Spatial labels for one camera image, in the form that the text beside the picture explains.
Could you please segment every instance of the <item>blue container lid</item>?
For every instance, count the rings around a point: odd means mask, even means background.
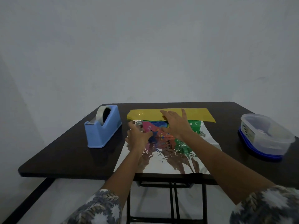
[[[238,132],[240,133],[243,141],[245,142],[245,144],[247,145],[247,147],[252,150],[254,153],[260,155],[261,157],[267,158],[267,159],[273,159],[273,160],[279,160],[282,158],[282,156],[278,156],[278,155],[271,155],[271,154],[266,154],[266,153],[262,153],[259,150],[257,150],[255,147],[253,147],[253,145],[251,144],[251,142],[247,139],[247,137],[242,133],[241,128],[239,128]]]

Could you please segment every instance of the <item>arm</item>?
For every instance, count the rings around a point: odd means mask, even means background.
[[[170,128],[163,128],[163,131],[185,142],[195,152],[219,186],[235,204],[248,197],[252,192],[275,185],[193,132],[184,109],[182,109],[183,117],[172,111],[161,110],[161,113],[167,118],[170,125]]]
[[[122,208],[124,208],[129,195],[139,158],[144,152],[149,137],[152,136],[152,132],[141,132],[138,127],[134,126],[132,121],[129,122],[129,127],[131,130],[127,132],[126,142],[131,147],[131,151],[102,187],[102,189],[111,190],[119,197]]]

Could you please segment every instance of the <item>tape roll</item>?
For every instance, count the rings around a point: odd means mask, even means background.
[[[110,111],[111,108],[109,106],[101,106],[97,110],[96,120],[98,120],[102,126],[104,125]]]

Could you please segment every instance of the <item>patterned shirt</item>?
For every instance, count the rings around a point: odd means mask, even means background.
[[[121,206],[118,196],[101,189],[62,224],[119,224]],[[230,223],[299,223],[299,195],[291,189],[274,186],[251,193],[230,216]]]

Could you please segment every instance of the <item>clear plastic container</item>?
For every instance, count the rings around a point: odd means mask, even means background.
[[[245,114],[241,117],[241,131],[262,153],[284,155],[295,136],[271,118],[258,114]]]

